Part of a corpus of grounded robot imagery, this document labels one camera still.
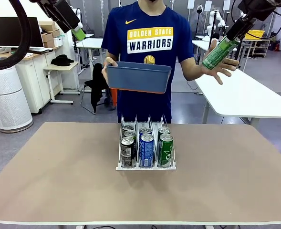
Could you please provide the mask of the person's left hand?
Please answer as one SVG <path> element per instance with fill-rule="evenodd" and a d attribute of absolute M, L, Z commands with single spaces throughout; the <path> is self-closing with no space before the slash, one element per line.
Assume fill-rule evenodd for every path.
<path fill-rule="evenodd" d="M 231 72 L 235 71 L 237 66 L 239 65 L 239 61 L 238 60 L 234 60 L 234 59 L 230 59 L 230 58 L 223 58 L 221 60 L 220 63 L 218 63 L 212 70 L 206 68 L 203 65 L 204 60 L 206 59 L 206 57 L 212 52 L 212 50 L 216 47 L 216 45 L 218 44 L 218 40 L 213 39 L 211 41 L 210 47 L 208 49 L 208 51 L 205 53 L 203 61 L 201 63 L 201 70 L 203 74 L 212 76 L 215 78 L 215 80 L 222 85 L 223 82 L 220 78 L 220 76 L 218 75 L 218 73 L 221 73 L 227 77 L 231 77 Z"/>

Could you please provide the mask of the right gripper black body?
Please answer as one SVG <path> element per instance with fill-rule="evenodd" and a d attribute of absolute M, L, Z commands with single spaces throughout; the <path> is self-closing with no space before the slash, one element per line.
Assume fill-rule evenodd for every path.
<path fill-rule="evenodd" d="M 238 5 L 249 21 L 264 21 L 276 8 L 281 8 L 281 0 L 242 0 Z"/>

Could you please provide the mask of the person's right hand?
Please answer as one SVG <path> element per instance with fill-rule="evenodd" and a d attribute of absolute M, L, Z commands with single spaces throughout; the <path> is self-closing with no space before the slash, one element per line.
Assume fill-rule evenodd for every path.
<path fill-rule="evenodd" d="M 108 77 L 107 77 L 107 66 L 108 65 L 111 65 L 114 67 L 118 66 L 117 62 L 112 57 L 106 57 L 106 59 L 104 61 L 104 67 L 102 69 L 102 74 L 103 74 L 103 77 L 104 77 L 106 83 L 108 83 Z"/>

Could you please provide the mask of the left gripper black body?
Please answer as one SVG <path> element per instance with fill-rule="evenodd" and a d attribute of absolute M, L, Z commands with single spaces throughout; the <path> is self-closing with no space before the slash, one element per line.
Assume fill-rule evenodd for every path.
<path fill-rule="evenodd" d="M 57 14 L 57 9 L 55 7 L 57 0 L 30 0 L 30 2 L 38 4 L 48 17 L 53 17 Z"/>

